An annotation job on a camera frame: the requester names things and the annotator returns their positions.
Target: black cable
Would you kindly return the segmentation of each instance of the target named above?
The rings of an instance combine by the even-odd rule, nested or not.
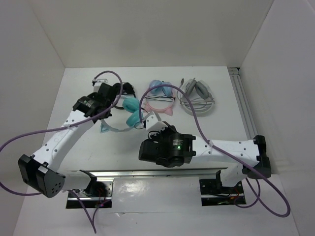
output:
[[[124,110],[123,107],[119,107],[119,106],[115,106],[114,108],[118,109],[118,110]]]
[[[138,129],[138,128],[137,128],[137,124],[140,124],[140,122],[137,122],[136,124],[134,124],[133,127],[134,127],[135,129]]]
[[[216,196],[216,197],[229,198],[231,194],[222,195],[222,194],[210,193],[209,195]]]
[[[144,110],[146,113],[148,113],[148,111],[146,109],[144,109],[143,107],[141,107],[142,110]]]
[[[146,100],[161,101],[161,102],[172,102],[175,100],[175,97],[166,96],[166,95],[163,95],[163,96],[150,95],[150,96],[146,96],[145,98]]]

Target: teal headphones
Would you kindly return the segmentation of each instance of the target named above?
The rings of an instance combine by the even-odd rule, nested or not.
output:
[[[123,101],[123,108],[132,113],[132,115],[127,119],[126,124],[128,125],[128,128],[125,129],[117,129],[113,128],[110,126],[104,119],[101,120],[101,126],[100,126],[100,132],[105,133],[108,131],[113,131],[113,132],[125,132],[133,129],[135,125],[140,121],[139,119],[139,106],[140,102],[137,98],[135,97],[126,97],[126,96],[121,96],[121,98],[124,100]]]

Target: blue headphones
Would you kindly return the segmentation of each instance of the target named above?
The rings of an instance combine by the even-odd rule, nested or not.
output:
[[[101,126],[100,126],[100,132],[101,133],[108,132],[108,131],[113,131],[113,132],[129,131],[129,130],[133,129],[134,126],[140,121],[140,119],[139,119],[139,106],[140,106],[139,100],[135,97],[128,98],[126,96],[121,96],[121,98],[124,99],[123,108],[126,111],[132,113],[132,115],[126,121],[126,124],[129,127],[125,128],[125,129],[113,128],[112,126],[110,126],[105,121],[105,119],[102,119],[101,120]]]
[[[158,85],[171,85],[170,82],[164,82],[164,81],[160,81],[160,80],[152,80],[149,88],[152,88],[154,86],[158,86]],[[153,90],[151,90],[152,94],[158,94],[160,91],[163,91],[163,93],[166,96],[172,96],[172,88],[171,87],[159,87],[159,88],[155,88]]]

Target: headphone ear cup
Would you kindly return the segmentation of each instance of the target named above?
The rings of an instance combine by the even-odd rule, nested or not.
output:
[[[152,88],[154,86],[158,86],[160,85],[162,82],[160,80],[152,80],[150,85],[149,85],[149,88]],[[161,90],[161,88],[155,88],[153,90],[151,90],[151,93],[152,94],[157,94],[159,91]]]
[[[138,111],[139,109],[139,106],[140,106],[140,102],[137,98],[135,97],[131,97],[131,98],[126,98],[124,101],[123,101],[123,108],[130,112],[130,113],[134,113],[136,111]]]
[[[198,95],[203,98],[204,100],[206,100],[210,95],[209,95],[209,91],[207,89],[206,86],[203,85],[202,82],[198,81],[195,85],[195,89],[196,92],[198,93]]]
[[[162,85],[171,85],[170,82],[162,82]],[[172,96],[172,88],[171,87],[162,87],[162,91],[166,96]]]
[[[135,92],[134,92],[134,89],[132,87],[132,85],[128,82],[124,83],[123,85],[123,90],[126,94],[130,94],[130,95],[134,95]]]
[[[186,89],[186,95],[187,96],[190,96],[191,95],[191,92],[192,92],[192,90],[193,90],[193,88],[195,87],[195,85],[196,85],[196,80],[194,79],[194,80],[192,80],[187,86],[187,89]]]
[[[138,122],[140,122],[140,118],[139,118],[139,111],[137,110],[134,113],[132,113],[132,115],[127,119],[126,124],[129,127],[133,127]]]
[[[120,83],[115,83],[115,84],[113,85],[113,88],[115,89],[116,94],[119,93],[119,91],[120,91],[120,86],[121,86]]]

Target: white enclosure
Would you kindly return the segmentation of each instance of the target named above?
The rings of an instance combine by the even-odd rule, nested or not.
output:
[[[202,126],[214,139],[245,139],[241,108],[226,69],[240,67],[253,120],[258,133],[266,137],[275,173],[271,179],[288,197],[292,215],[276,219],[259,204],[248,210],[189,206],[190,195],[198,193],[194,178],[173,179],[179,193],[183,193],[183,181],[189,182],[182,201],[175,200],[180,195],[170,180],[122,181],[121,189],[145,185],[163,186],[164,191],[150,192],[147,202],[132,191],[130,196],[117,197],[114,206],[129,201],[132,207],[124,209],[120,204],[121,208],[113,207],[111,212],[101,210],[99,235],[155,235],[157,225],[164,226],[165,235],[313,234],[315,0],[0,0],[0,19],[1,144],[25,132],[61,126],[73,102],[89,93],[92,77],[104,67],[119,71],[125,81],[130,76],[139,95],[152,79],[168,75],[175,85],[184,76],[207,79],[213,83],[218,107],[212,117],[201,119]],[[173,117],[165,118],[184,132],[197,134],[194,125],[184,125],[189,122],[181,119],[184,112],[179,107],[174,110]],[[98,137],[105,134],[98,134],[95,127],[89,135],[90,139],[83,139],[69,153],[63,169],[102,164]],[[107,140],[109,148],[117,137]],[[44,135],[26,137],[1,152],[3,184],[26,192],[17,160],[37,150],[43,140]],[[94,152],[83,146],[84,141],[92,145],[92,140]],[[137,150],[128,148],[132,157],[127,162],[123,159],[127,155],[119,150],[120,159],[107,160],[108,166],[149,168],[147,163],[137,166]],[[251,202],[253,196],[244,188]],[[263,184],[262,189],[266,203],[283,212],[271,188]],[[1,235],[92,235],[84,213],[66,210],[65,202],[65,194],[53,199],[24,198],[0,189]],[[135,214],[146,211],[150,213]]]

